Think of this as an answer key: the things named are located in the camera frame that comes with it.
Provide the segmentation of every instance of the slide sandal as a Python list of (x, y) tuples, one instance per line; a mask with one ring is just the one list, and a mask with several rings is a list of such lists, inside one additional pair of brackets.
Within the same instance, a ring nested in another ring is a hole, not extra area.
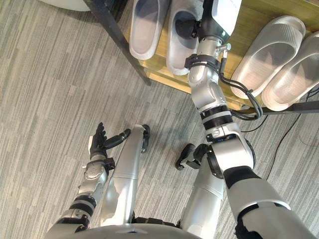
[(307, 37), (298, 54), (285, 65), (262, 92), (263, 103), (282, 111), (319, 84), (319, 31)]
[(203, 13), (202, 0), (172, 0), (168, 23), (168, 46), (166, 66), (175, 75), (186, 75), (185, 59), (196, 53), (198, 40), (180, 37), (175, 28), (177, 20), (200, 20)]
[(89, 11), (83, 0), (40, 0), (47, 4), (74, 11)]
[(156, 51), (170, 0), (134, 0), (130, 35), (131, 55), (150, 59)]
[[(232, 80), (244, 84), (259, 95), (276, 73), (297, 54), (305, 35), (304, 23), (294, 16), (280, 16), (270, 21), (258, 34), (236, 68)], [(234, 87), (232, 92), (247, 96)]]

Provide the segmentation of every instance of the wooden board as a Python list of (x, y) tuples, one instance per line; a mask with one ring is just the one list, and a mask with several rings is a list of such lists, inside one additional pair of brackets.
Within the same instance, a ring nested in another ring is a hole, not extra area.
[[(301, 19), (307, 28), (307, 34), (319, 30), (319, 6), (306, 0), (243, 0), (238, 14), (235, 30), (229, 42), (232, 45), (228, 53), (225, 76), (230, 78), (260, 30), (273, 18), (293, 15)], [(158, 82), (190, 93), (187, 76), (176, 76), (166, 67), (168, 17), (165, 20), (155, 55), (140, 64), (148, 70), (148, 76)], [(236, 97), (230, 88), (220, 84), (229, 106), (238, 109), (250, 102)]]

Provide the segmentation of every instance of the power cord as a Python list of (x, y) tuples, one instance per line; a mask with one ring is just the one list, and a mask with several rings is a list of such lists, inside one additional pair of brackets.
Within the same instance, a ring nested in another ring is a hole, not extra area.
[(259, 126), (257, 126), (256, 128), (252, 129), (252, 130), (248, 130), (248, 131), (241, 131), (242, 133), (248, 133), (248, 132), (252, 132), (252, 131), (255, 131), (257, 129), (259, 129), (263, 124), (264, 122), (266, 121), (266, 119), (268, 118), (269, 115), (266, 115), (266, 117), (264, 118), (264, 120), (261, 122), (261, 124)]
[[(312, 89), (310, 90), (308, 93), (307, 93), (307, 97), (306, 97), (306, 102), (308, 101), (309, 98), (315, 96), (316, 94), (319, 93), (319, 87), (317, 89)], [(279, 144), (276, 148), (276, 152), (275, 152), (275, 156), (274, 156), (274, 159), (273, 159), (273, 162), (272, 162), (272, 165), (270, 167), (270, 171), (267, 175), (267, 178), (266, 178), (266, 181), (268, 180), (273, 168), (274, 168), (274, 165), (275, 165), (275, 161), (276, 161), (276, 156), (277, 156), (277, 152), (278, 152), (278, 149), (280, 147), (280, 145), (282, 144), (283, 140), (285, 139), (285, 137), (287, 136), (287, 134), (291, 131), (291, 129), (295, 126), (295, 124), (297, 123), (297, 121), (299, 120), (301, 114), (298, 115), (298, 117), (296, 118), (296, 120), (294, 121), (294, 123), (290, 126), (290, 128), (287, 130), (287, 132), (284, 134), (284, 136), (281, 138), (281, 140), (279, 141)]]

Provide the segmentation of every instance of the black cable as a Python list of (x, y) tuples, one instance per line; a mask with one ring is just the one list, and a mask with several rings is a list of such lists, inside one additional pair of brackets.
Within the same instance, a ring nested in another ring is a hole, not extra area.
[(295, 122), (290, 126), (289, 130), (284, 134), (284, 136), (283, 136), (283, 137), (281, 138), (281, 140), (279, 141), (279, 144), (278, 144), (278, 146), (277, 146), (277, 148), (276, 148), (274, 160), (273, 160), (272, 165), (271, 165), (271, 167), (270, 167), (270, 171), (269, 171), (269, 173), (268, 173), (268, 175), (267, 175), (266, 181), (268, 180), (268, 178), (269, 178), (269, 176), (270, 176), (270, 174), (271, 174), (271, 171), (272, 171), (273, 168), (274, 168), (275, 161), (276, 161), (276, 156), (277, 156), (277, 152), (278, 152), (278, 149), (279, 149), (281, 143), (284, 141), (285, 137), (286, 137), (287, 134), (291, 131), (291, 129), (295, 126), (295, 124), (296, 124), (297, 121), (299, 120), (300, 116), (301, 116), (301, 114), (298, 115), (298, 117), (296, 118)]
[(251, 94), (253, 92), (252, 90), (248, 90), (247, 87), (245, 87), (240, 82), (225, 78), (223, 73), (220, 73), (219, 76), (220, 76), (221, 82), (223, 82), (224, 84), (231, 86), (231, 87), (234, 87), (234, 88), (237, 88), (237, 89), (241, 90), (242, 92), (244, 92), (245, 95), (247, 95), (247, 97), (250, 100), (253, 107), (255, 108), (256, 115), (243, 114), (243, 113), (239, 113), (238, 111), (235, 111), (235, 110), (230, 110), (233, 116), (235, 116), (241, 120), (257, 120), (263, 115), (263, 109), (261, 108), (261, 106), (260, 106), (259, 102), (256, 100), (256, 98)]
[(309, 93), (308, 93), (308, 95), (307, 95), (307, 98), (306, 99), (309, 99), (309, 98), (311, 98), (311, 97), (313, 97), (313, 96), (315, 96), (316, 94), (318, 94), (319, 93), (319, 88), (318, 89), (316, 89), (316, 90), (314, 90), (314, 91), (309, 91)]
[(241, 131), (241, 132), (242, 132), (242, 133), (248, 133), (248, 132), (252, 132), (252, 131), (255, 131), (255, 130), (259, 129), (259, 128), (264, 124), (264, 122), (266, 121), (266, 119), (267, 119), (268, 116), (269, 116), (269, 115), (266, 115), (266, 117), (264, 118), (264, 120), (261, 122), (261, 124), (260, 124), (258, 127), (254, 128), (254, 129), (252, 129), (252, 130)]
[[(312, 89), (312, 90), (310, 90), (310, 91), (307, 93), (306, 102), (307, 102), (308, 99), (311, 97), (310, 94), (313, 93), (313, 92), (316, 92), (315, 95), (318, 94), (318, 93), (319, 93), (319, 88), (316, 89), (316, 90), (313, 90), (313, 89)], [(271, 171), (272, 171), (273, 168), (274, 168), (275, 161), (276, 161), (276, 156), (277, 156), (277, 152), (278, 152), (278, 149), (279, 149), (281, 143), (283, 142), (283, 140), (285, 139), (285, 137), (287, 136), (287, 134), (291, 131), (291, 129), (295, 126), (295, 124), (296, 124), (297, 121), (299, 120), (300, 116), (301, 116), (301, 114), (298, 115), (298, 117), (296, 118), (295, 122), (290, 126), (289, 130), (284, 134), (284, 136), (283, 136), (283, 137), (281, 138), (281, 140), (279, 141), (279, 144), (278, 144), (278, 146), (277, 146), (277, 148), (276, 148), (275, 156), (274, 156), (272, 165), (271, 165), (271, 167), (270, 167), (270, 171), (269, 171), (269, 173), (268, 173), (268, 175), (267, 175), (266, 181), (268, 180), (268, 178), (269, 178), (269, 176), (270, 176), (270, 174), (271, 174)]]

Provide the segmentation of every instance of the striped carpet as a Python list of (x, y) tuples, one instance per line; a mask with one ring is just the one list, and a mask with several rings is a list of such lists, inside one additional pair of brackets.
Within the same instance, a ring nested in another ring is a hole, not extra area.
[[(130, 0), (122, 26), (130, 20), (132, 4)], [(261, 177), (269, 174), (276, 147), (295, 118), (269, 116), (262, 128), (246, 134), (255, 148), (255, 171)], [(174, 161), (188, 142), (204, 142), (190, 95), (156, 82), (145, 86), (89, 12), (58, 9), (37, 0), (3, 1), (1, 239), (43, 238), (77, 192), (81, 165), (89, 160), (88, 137), (100, 121), (108, 136), (136, 123), (150, 125), (135, 212), (176, 223), (197, 171), (177, 171)], [(260, 121), (239, 123), (248, 130)], [(318, 134), (318, 114), (302, 115), (279, 148), (269, 177), (317, 237)], [(110, 150), (109, 155), (117, 160), (121, 148)], [(234, 227), (224, 198), (216, 238), (235, 238)]]

